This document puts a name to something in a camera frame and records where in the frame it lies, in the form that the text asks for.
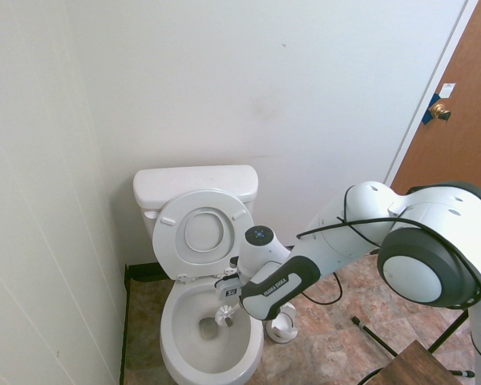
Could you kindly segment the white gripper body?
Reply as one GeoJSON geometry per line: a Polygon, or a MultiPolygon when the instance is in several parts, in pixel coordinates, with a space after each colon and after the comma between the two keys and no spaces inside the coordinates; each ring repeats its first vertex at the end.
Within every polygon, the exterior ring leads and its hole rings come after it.
{"type": "Polygon", "coordinates": [[[219,300],[241,295],[243,284],[238,274],[225,276],[214,284],[216,295],[219,300]]]}

